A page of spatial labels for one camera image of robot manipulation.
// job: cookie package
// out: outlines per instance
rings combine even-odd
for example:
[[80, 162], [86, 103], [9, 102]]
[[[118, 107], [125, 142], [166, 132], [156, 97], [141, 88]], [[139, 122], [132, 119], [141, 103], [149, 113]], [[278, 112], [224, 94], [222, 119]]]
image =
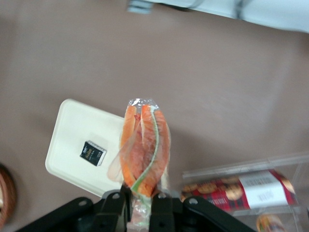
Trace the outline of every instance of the cookie package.
[[185, 185], [182, 201], [190, 196], [201, 196], [225, 211], [297, 203], [291, 182], [275, 170]]

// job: food package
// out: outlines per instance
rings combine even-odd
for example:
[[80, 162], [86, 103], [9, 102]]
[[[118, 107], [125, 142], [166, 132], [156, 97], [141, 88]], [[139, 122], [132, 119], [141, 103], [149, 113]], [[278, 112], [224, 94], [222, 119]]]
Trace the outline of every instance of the food package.
[[169, 188], [169, 127], [152, 99], [129, 102], [119, 148], [108, 177], [113, 181], [124, 181], [136, 197], [133, 205], [136, 212], [133, 211], [132, 220], [138, 228], [133, 229], [147, 227], [151, 196]]
[[291, 182], [275, 170], [186, 185], [182, 200], [189, 196], [202, 196], [225, 211], [297, 203]]
[[262, 214], [256, 220], [259, 232], [287, 232], [280, 218], [274, 214]]

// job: small black package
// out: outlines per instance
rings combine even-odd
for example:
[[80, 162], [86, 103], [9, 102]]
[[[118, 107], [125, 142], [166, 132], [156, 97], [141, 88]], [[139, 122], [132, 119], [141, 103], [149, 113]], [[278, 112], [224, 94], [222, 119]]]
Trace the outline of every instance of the small black package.
[[95, 166], [100, 166], [106, 155], [106, 152], [107, 150], [105, 150], [103, 147], [100, 147], [89, 140], [85, 142], [80, 157], [84, 158]]

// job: white label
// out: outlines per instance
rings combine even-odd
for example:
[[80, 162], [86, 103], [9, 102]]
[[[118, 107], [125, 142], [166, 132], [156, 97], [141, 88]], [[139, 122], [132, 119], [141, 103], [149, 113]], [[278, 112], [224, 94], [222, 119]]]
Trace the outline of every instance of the white label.
[[242, 175], [239, 180], [250, 208], [288, 204], [280, 181], [269, 171]]

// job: clear plastic wrap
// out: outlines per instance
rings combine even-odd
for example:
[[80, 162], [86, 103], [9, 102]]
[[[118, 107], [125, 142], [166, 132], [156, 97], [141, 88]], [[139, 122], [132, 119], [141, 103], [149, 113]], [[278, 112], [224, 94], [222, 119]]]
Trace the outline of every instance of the clear plastic wrap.
[[276, 214], [289, 232], [309, 231], [309, 153], [295, 153], [287, 156], [260, 159], [225, 166], [211, 167], [183, 172], [184, 185], [210, 181], [235, 175], [275, 169], [291, 181], [298, 204], [284, 206], [265, 206], [254, 209], [228, 211], [252, 229], [256, 229], [256, 220], [261, 214]]
[[151, 196], [158, 191], [169, 192], [169, 127], [152, 99], [129, 102], [119, 145], [120, 151], [109, 168], [108, 177], [124, 181], [136, 197], [128, 227], [147, 229]]

